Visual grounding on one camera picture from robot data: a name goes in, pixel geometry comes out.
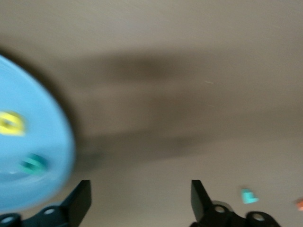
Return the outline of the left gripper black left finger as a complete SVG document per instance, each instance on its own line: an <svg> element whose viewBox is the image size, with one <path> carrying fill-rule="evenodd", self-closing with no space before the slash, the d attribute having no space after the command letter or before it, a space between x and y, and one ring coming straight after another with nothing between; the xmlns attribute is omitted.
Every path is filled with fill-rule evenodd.
<svg viewBox="0 0 303 227"><path fill-rule="evenodd" d="M60 205L42 209L23 220L18 213L0 216L2 227L78 227L92 204L91 182L82 180Z"/></svg>

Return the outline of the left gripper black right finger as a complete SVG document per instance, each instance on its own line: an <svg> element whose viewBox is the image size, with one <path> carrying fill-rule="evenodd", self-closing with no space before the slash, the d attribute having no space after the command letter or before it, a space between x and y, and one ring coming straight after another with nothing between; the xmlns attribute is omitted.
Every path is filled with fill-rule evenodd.
<svg viewBox="0 0 303 227"><path fill-rule="evenodd" d="M278 227L280 224L269 214L251 211L246 217L237 215L224 202L214 203L200 180L191 181L191 207L196 221L193 227Z"/></svg>

